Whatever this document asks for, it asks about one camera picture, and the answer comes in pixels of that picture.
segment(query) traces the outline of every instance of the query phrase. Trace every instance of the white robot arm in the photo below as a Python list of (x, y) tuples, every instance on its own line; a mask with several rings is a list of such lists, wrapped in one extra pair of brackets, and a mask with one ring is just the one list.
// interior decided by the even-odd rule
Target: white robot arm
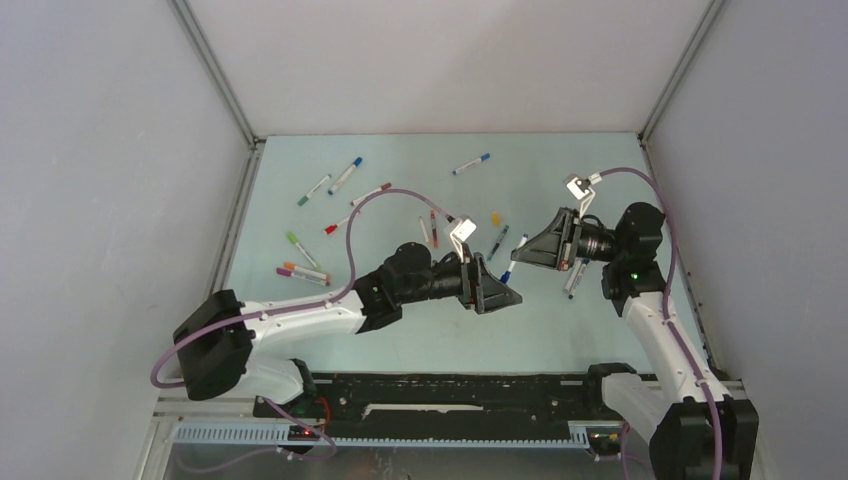
[[(678, 324), (677, 330), (690, 352), (696, 352), (689, 336), (679, 326), (674, 301), (669, 299), (671, 318), (663, 320), (662, 292), (646, 292), (629, 298), (624, 304), (623, 318), (653, 367), (661, 386), (660, 392), (649, 389), (639, 375), (614, 373), (602, 380), (604, 403), (624, 417), (630, 426), (646, 441), (654, 436), (669, 407), (686, 399), (706, 404), (707, 399), (694, 377), (686, 356), (677, 344), (667, 322)], [(704, 381), (710, 387), (715, 402), (722, 402), (730, 392), (716, 378), (700, 355), (694, 356)]]
[(521, 303), (521, 295), (489, 273), (482, 255), (471, 255), (461, 242), (470, 235), (469, 223), (460, 218), (448, 228), (462, 255), (452, 252), (432, 263), (427, 247), (407, 243), (339, 292), (271, 303), (242, 303), (231, 290), (216, 292), (174, 332), (174, 343), (222, 320), (246, 317), (177, 352), (188, 397), (206, 400), (238, 392), (287, 404), (312, 381), (303, 362), (274, 355), (281, 344), (378, 330), (399, 320), (404, 304), (424, 300), (455, 297), (478, 314)]

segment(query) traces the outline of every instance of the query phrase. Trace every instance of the light blue table surface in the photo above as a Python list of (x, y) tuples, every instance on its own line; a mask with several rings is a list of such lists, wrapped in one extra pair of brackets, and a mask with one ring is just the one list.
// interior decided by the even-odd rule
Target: light blue table surface
[[(452, 170), (484, 153), (491, 159), (454, 176)], [(334, 196), (327, 182), (303, 207), (297, 200), (322, 176), (335, 178), (356, 158), (362, 165)], [(631, 133), (574, 134), (440, 134), (278, 136), (268, 139), (244, 225), (227, 278), (240, 300), (272, 301), (324, 293), (326, 288), (275, 273), (283, 262), (308, 266), (286, 239), (293, 231), (326, 272), (333, 289), (350, 271), (344, 231), (324, 234), (324, 227), (346, 216), (350, 200), (392, 182), (431, 198), (453, 214), (470, 215), (478, 224), (469, 245), (487, 255), (500, 228), (491, 213), (500, 212), (510, 230), (490, 270), (500, 275), (521, 234), (531, 237), (554, 218), (561, 206), (576, 202), (563, 185), (570, 173), (589, 175), (629, 166), (644, 170), (636, 136)], [(590, 213), (615, 226), (624, 208), (635, 201), (655, 203), (634, 175), (605, 177), (596, 186)], [(383, 196), (363, 208), (352, 241), (357, 277), (376, 267), (404, 242), (422, 242), (418, 217), (429, 208), (416, 199)], [(450, 245), (442, 234), (433, 252), (441, 259)], [(670, 256), (663, 242), (659, 262), (665, 271)], [(562, 289), (568, 273), (519, 264), (509, 285), (522, 305), (478, 316), (455, 299), (404, 306), (404, 317), (379, 331), (301, 341), (281, 349), (281, 358), (297, 357), (313, 371), (338, 372), (584, 372), (599, 362), (627, 362), (650, 372), (636, 337), (601, 293), (602, 264), (590, 263), (573, 300)], [(673, 298), (689, 335), (698, 340), (695, 321), (678, 276)]]

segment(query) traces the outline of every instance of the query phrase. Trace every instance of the wire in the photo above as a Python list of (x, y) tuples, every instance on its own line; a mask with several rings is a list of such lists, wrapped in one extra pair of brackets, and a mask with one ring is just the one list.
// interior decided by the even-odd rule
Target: wire
[(653, 468), (651, 468), (650, 463), (648, 463), (645, 460), (637, 457), (636, 455), (626, 455), (622, 458), (626, 458), (628, 460), (633, 460), (634, 462), (638, 463), (639, 465), (642, 465), (643, 467), (645, 467), (649, 472), (653, 471)]
[[(659, 185), (651, 179), (651, 177), (645, 175), (643, 172), (636, 170), (631, 167), (618, 167), (611, 168), (609, 170), (604, 170), (599, 172), (601, 177), (605, 177), (607, 175), (611, 175), (613, 173), (632, 173), (642, 180), (648, 183), (651, 188), (654, 190), (654, 193), (657, 196), (657, 200), (660, 202), (660, 206), (665, 212), (665, 220), (668, 222), (668, 230), (670, 232), (671, 237), (671, 265), (668, 267), (668, 280), (666, 281), (665, 288), (663, 289), (663, 297), (662, 297), (662, 307), (663, 307), (663, 318), (665, 320), (669, 320), (671, 318), (671, 312), (668, 308), (669, 297), (671, 296), (671, 282), (674, 280), (674, 272), (677, 268), (677, 228), (675, 227), (674, 215), (672, 214), (671, 209), (668, 207), (668, 202), (666, 201), (665, 195), (663, 195), (662, 190), (660, 190)], [(666, 322), (668, 329), (671, 331), (674, 340), (677, 342), (677, 345), (680, 346), (680, 349), (683, 350), (683, 354), (686, 356), (686, 360), (689, 362), (689, 366), (692, 368), (692, 371), (695, 374), (695, 379), (698, 380), (698, 383), (701, 386), (701, 391), (704, 392), (704, 397), (707, 399), (707, 406), (710, 409), (710, 417), (713, 423), (713, 480), (720, 480), (721, 478), (721, 465), (722, 465), (722, 442), (721, 442), (721, 419), (718, 416), (718, 407), (716, 406), (715, 399), (713, 399), (712, 391), (710, 391), (709, 385), (704, 378), (704, 373), (698, 367), (698, 363), (695, 361), (695, 356), (689, 351), (689, 347), (686, 346), (686, 342), (684, 342), (683, 337), (680, 335), (680, 332), (677, 330), (677, 326), (674, 322)], [(624, 476), (627, 478), (627, 466), (625, 460), (627, 456), (624, 455), (623, 448), (624, 439), (622, 439), (622, 461), (621, 464), (624, 468)]]
[(600, 219), (600, 218), (598, 218), (597, 216), (595, 216), (595, 215), (591, 215), (591, 214), (585, 214), (585, 215), (583, 215), (583, 219), (584, 219), (584, 220), (585, 220), (585, 219), (587, 219), (587, 218), (588, 218), (589, 220), (594, 220), (594, 221), (595, 221), (595, 223), (596, 223), (599, 227), (601, 227), (601, 228), (603, 228), (604, 230), (606, 230), (606, 228), (607, 228), (607, 227), (606, 227), (606, 225), (604, 225), (604, 222), (602, 222), (602, 221), (601, 221), (601, 219)]
[(627, 455), (627, 432), (630, 431), (630, 424), (624, 422), (621, 426), (621, 469), (624, 471), (624, 480), (630, 480), (630, 472), (627, 471), (627, 459), (632, 455)]
[(326, 430), (327, 425), (330, 424), (330, 404), (327, 403), (327, 399), (324, 397), (319, 397), (317, 401), (318, 403), (324, 405), (324, 413), (327, 415), (326, 419), (324, 420), (324, 423), (322, 423), (321, 425), (317, 425), (317, 427), (321, 427), (323, 430)]
[[(354, 283), (356, 282), (356, 265), (353, 261), (353, 248), (351, 246), (351, 241), (350, 241), (350, 234), (351, 234), (351, 231), (353, 230), (353, 222), (355, 221), (356, 216), (359, 213), (359, 211), (362, 209), (362, 207), (365, 206), (366, 203), (370, 202), (371, 200), (373, 200), (373, 199), (375, 199), (375, 198), (377, 198), (381, 195), (388, 195), (390, 193), (399, 193), (399, 194), (404, 194), (404, 195), (408, 195), (408, 196), (411, 196), (411, 197), (415, 197), (415, 198), (421, 200), (422, 202), (426, 203), (433, 210), (439, 212), (440, 215), (442, 215), (442, 216), (444, 216), (448, 219), (453, 219), (453, 216), (451, 216), (445, 210), (443, 210), (441, 207), (439, 207), (438, 205), (433, 203), (432, 200), (425, 197), (424, 195), (421, 195), (420, 193), (413, 192), (412, 190), (406, 190), (406, 189), (401, 189), (401, 188), (390, 188), (390, 189), (383, 190), (381, 192), (373, 193), (373, 194), (365, 197), (365, 200), (363, 200), (359, 205), (357, 205), (353, 209), (353, 212), (350, 214), (350, 221), (347, 224), (347, 231), (346, 231), (346, 234), (345, 234), (345, 248), (347, 250), (348, 263), (350, 265), (350, 281), (338, 294), (330, 297), (326, 301), (303, 303), (303, 304), (300, 304), (300, 305), (292, 305), (292, 306), (287, 306), (287, 307), (273, 308), (273, 309), (268, 309), (268, 310), (265, 310), (265, 311), (248, 313), (246, 315), (239, 315), (237, 317), (228, 318), (226, 320), (221, 320), (221, 321), (215, 322), (211, 325), (207, 325), (207, 326), (201, 328), (200, 330), (193, 332), (190, 335), (187, 335), (185, 338), (183, 338), (182, 340), (175, 343), (173, 347), (169, 348), (159, 358), (159, 360), (156, 361), (156, 363), (153, 365), (153, 369), (150, 372), (150, 383), (152, 383), (153, 386), (159, 387), (159, 388), (184, 387), (185, 381), (167, 382), (167, 383), (160, 381), (159, 380), (159, 372), (162, 370), (162, 367), (165, 366), (165, 363), (167, 363), (168, 360), (171, 359), (171, 357), (176, 355), (177, 352), (179, 352), (181, 349), (185, 348), (186, 345), (190, 344), (191, 342), (194, 342), (195, 340), (197, 340), (198, 338), (200, 338), (204, 335), (207, 335), (207, 334), (214, 332), (216, 330), (220, 330), (222, 328), (229, 327), (230, 325), (234, 325), (236, 323), (243, 322), (245, 320), (251, 320), (251, 319), (254, 319), (254, 318), (259, 318), (263, 314), (267, 314), (268, 316), (273, 316), (273, 315), (281, 315), (283, 313), (291, 313), (291, 312), (297, 312), (297, 311), (300, 311), (300, 310), (307, 310), (307, 309), (310, 309), (310, 308), (323, 307), (326, 304), (326, 302), (335, 303), (336, 301), (338, 301), (339, 299), (343, 298), (345, 295), (350, 293), (350, 291), (353, 290)], [(322, 397), (320, 400), (324, 403), (324, 407), (325, 407), (326, 412), (327, 412), (327, 419), (324, 421), (324, 425), (323, 425), (323, 427), (326, 428), (327, 424), (330, 423), (330, 415), (331, 415), (330, 414), (330, 405), (325, 398)], [(333, 455), (336, 454), (336, 452), (338, 451), (338, 447), (336, 446), (336, 443), (333, 441), (332, 438), (330, 438), (329, 435), (324, 433), (323, 429), (319, 430), (317, 427), (311, 427), (311, 426), (307, 425), (306, 423), (301, 422), (300, 420), (298, 420), (297, 418), (293, 417), (288, 412), (283, 410), (279, 405), (277, 405), (276, 403), (271, 401), (271, 399), (265, 398), (265, 402), (268, 403), (268, 405), (270, 405), (271, 408), (273, 408), (283, 418), (289, 420), (290, 422), (294, 423), (295, 425), (300, 426), (301, 428), (306, 429), (307, 431), (313, 432), (319, 438), (325, 440), (330, 445), (330, 447), (332, 447), (332, 451), (330, 453), (324, 454), (324, 455), (302, 455), (302, 454), (298, 454), (298, 453), (294, 453), (294, 452), (288, 452), (287, 457), (289, 459), (298, 458), (300, 460), (309, 460), (309, 461), (327, 460), (328, 458), (330, 458), (330, 457), (332, 457)], [(194, 467), (190, 467), (188, 465), (185, 465), (182, 461), (182, 458), (180, 458), (179, 456), (177, 457), (176, 461), (177, 461), (177, 465), (187, 472), (196, 473), (196, 474), (204, 474), (204, 473), (212, 473), (212, 472), (224, 470), (226, 468), (229, 468), (232, 465), (235, 465), (235, 464), (237, 464), (241, 461), (247, 460), (248, 458), (254, 457), (256, 455), (262, 455), (262, 454), (265, 454), (265, 453), (272, 453), (272, 452), (279, 453), (281, 451), (282, 451), (282, 449), (279, 448), (279, 447), (258, 448), (256, 450), (251, 450), (250, 452), (247, 452), (244, 455), (238, 456), (238, 457), (236, 457), (232, 460), (228, 460), (228, 461), (226, 461), (226, 462), (224, 462), (220, 465), (216, 465), (216, 466), (213, 466), (213, 467), (207, 467), (207, 468), (194, 468)]]

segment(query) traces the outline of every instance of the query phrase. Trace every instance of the pink marker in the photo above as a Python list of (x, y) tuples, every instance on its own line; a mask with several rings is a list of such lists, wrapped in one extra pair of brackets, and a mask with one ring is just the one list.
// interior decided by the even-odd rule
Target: pink marker
[(373, 194), (375, 194), (375, 193), (377, 193), (377, 192), (382, 192), (383, 190), (385, 190), (385, 189), (387, 189), (387, 188), (392, 188), (392, 184), (391, 184), (391, 182), (389, 182), (389, 183), (384, 183), (384, 184), (380, 185), (378, 188), (375, 188), (374, 190), (371, 190), (370, 192), (368, 192), (368, 193), (366, 193), (365, 195), (363, 195), (363, 196), (361, 196), (361, 197), (357, 198), (356, 200), (351, 200), (351, 201), (350, 201), (350, 204), (351, 204), (351, 206), (354, 206), (354, 207), (355, 207), (355, 206), (359, 205), (360, 203), (362, 203), (362, 201), (363, 201), (363, 200), (365, 200), (365, 197), (367, 197), (368, 195), (373, 195)]
[(325, 287), (330, 285), (330, 282), (326, 280), (310, 277), (309, 275), (304, 275), (298, 272), (292, 272), (291, 270), (286, 270), (285, 268), (277, 268), (277, 275), (282, 275), (284, 277), (299, 278), (301, 280), (306, 280), (307, 282), (317, 283), (318, 285), (324, 285)]

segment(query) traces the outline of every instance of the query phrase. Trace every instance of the white bracket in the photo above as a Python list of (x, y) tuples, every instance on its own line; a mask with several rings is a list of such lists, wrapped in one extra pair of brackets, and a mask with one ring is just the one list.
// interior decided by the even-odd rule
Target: white bracket
[(466, 259), (465, 249), (462, 246), (468, 240), (468, 237), (474, 233), (474, 230), (477, 230), (477, 224), (468, 215), (455, 217), (445, 228), (445, 233), (450, 239), (451, 245), (453, 245), (453, 251), (459, 255), (459, 260), (462, 263), (471, 260), (470, 258)]
[(592, 200), (595, 199), (595, 189), (592, 188), (592, 185), (600, 181), (601, 176), (597, 173), (590, 175), (588, 178), (581, 178), (572, 173), (563, 181), (568, 191), (577, 199), (579, 218), (583, 218), (583, 215), (589, 210)]

